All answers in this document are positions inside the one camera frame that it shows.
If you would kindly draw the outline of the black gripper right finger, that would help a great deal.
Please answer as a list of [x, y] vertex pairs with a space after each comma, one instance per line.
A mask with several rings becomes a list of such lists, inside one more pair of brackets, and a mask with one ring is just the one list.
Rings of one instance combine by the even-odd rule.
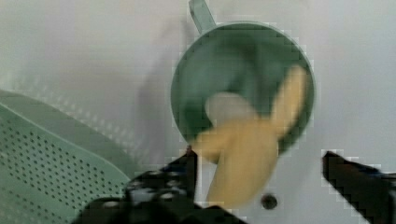
[[395, 224], [395, 174], [348, 161], [327, 151], [321, 159], [326, 181], [370, 224]]

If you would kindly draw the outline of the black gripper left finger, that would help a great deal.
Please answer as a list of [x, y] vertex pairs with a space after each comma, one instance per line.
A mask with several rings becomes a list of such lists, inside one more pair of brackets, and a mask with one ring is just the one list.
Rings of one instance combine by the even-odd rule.
[[194, 202], [198, 157], [188, 149], [159, 170], [146, 171], [121, 197], [89, 202], [72, 224], [247, 224], [225, 209]]

